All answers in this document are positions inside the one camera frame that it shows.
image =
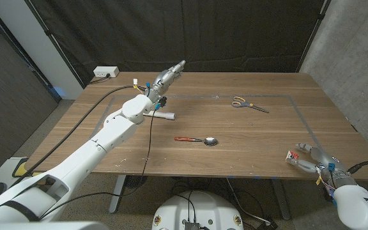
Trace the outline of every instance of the white cylinder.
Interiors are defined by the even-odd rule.
[[[150,111],[149,113],[143,113],[143,115],[145,116],[153,116],[154,113],[154,117],[156,118],[165,118],[165,119],[170,119],[170,120],[174,120],[176,119],[176,114],[173,112],[154,112],[154,111]]]

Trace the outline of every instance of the black curtain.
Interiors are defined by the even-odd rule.
[[[32,0],[87,84],[96,66],[294,72],[323,0]]]

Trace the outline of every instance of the white panel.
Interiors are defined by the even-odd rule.
[[[55,46],[23,0],[0,0],[0,18],[63,99],[83,91]]]

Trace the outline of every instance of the scissors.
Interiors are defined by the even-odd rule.
[[[234,101],[232,102],[232,106],[233,107],[236,107],[236,108],[239,108],[239,107],[250,107],[250,108],[253,108],[253,109],[257,109],[259,111],[262,111],[262,112],[266,112],[266,113],[269,113],[269,111],[267,111],[266,109],[262,109],[256,105],[254,105],[253,103],[249,103],[247,101],[245,101],[245,99],[243,99],[242,97],[240,96],[234,96]]]

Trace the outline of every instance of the blue connector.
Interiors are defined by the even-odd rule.
[[[332,172],[335,170],[335,164],[334,163],[329,163],[329,171]]]

